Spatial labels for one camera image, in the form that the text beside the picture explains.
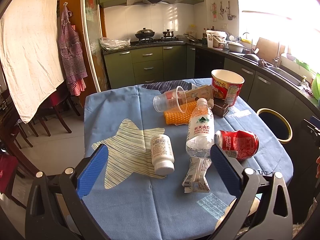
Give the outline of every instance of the blue tablecloth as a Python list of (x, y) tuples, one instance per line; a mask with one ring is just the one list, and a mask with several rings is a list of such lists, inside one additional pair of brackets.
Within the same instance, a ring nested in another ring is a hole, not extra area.
[[(211, 79), (187, 82), (204, 85), (210, 84)], [(94, 152), (94, 143), (107, 139), (103, 142), (109, 147), (110, 164), (107, 168), (106, 163), (83, 201), (113, 240), (196, 239), (209, 235), (225, 207), (234, 199), (213, 165), (206, 175), (209, 193), (184, 193), (181, 183), (189, 168), (189, 156), (185, 151), (188, 126), (166, 125), (163, 113), (156, 112), (152, 104), (153, 97), (159, 93), (138, 85), (93, 94), (86, 99), (85, 156)], [(243, 161), (242, 166), (267, 172), (280, 171), (289, 183), (293, 175), (290, 157), (241, 98), (238, 97), (225, 118), (215, 116), (214, 124), (216, 131), (247, 130), (258, 135), (257, 154)], [(135, 163), (126, 159), (138, 147), (145, 151), (145, 158), (149, 160), (148, 140), (153, 133), (164, 133), (171, 138), (175, 171), (165, 178), (152, 175), (152, 167), (150, 170), (147, 161), (139, 164), (142, 170), (137, 172)], [(115, 155), (117, 151), (121, 152), (120, 158)], [(121, 179), (114, 178), (114, 174), (119, 174)]]

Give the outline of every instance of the wooden cutting board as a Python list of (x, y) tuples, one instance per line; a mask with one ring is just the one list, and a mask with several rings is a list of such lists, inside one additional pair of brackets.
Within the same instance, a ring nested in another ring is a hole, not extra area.
[[(274, 64), (273, 59), (277, 57), (277, 48), (278, 43), (274, 41), (270, 41), (264, 38), (259, 38), (256, 48), (259, 48), (259, 52), (257, 56), (260, 59), (264, 59), (265, 61)], [(279, 56), (284, 53), (284, 45), (280, 45), (280, 53)]]

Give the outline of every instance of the window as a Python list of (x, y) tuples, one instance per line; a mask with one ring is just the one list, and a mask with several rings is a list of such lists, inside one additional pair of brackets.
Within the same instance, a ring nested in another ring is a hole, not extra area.
[(280, 41), (320, 72), (320, 5), (317, 0), (239, 0), (239, 34)]

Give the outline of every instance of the crushed red soda can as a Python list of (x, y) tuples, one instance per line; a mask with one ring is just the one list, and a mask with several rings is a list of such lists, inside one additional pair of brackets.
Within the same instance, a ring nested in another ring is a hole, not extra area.
[(219, 145), (225, 153), (238, 161), (248, 159), (255, 155), (259, 148), (259, 139), (248, 131), (217, 131), (214, 142)]

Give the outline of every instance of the orange mesh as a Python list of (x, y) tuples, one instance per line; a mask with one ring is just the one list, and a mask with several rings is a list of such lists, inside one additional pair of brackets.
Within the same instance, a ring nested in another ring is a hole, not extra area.
[(197, 101), (192, 101), (188, 103), (187, 111), (184, 114), (164, 112), (164, 118), (165, 118), (166, 124), (188, 124), (191, 114), (195, 109), (196, 105), (197, 105)]

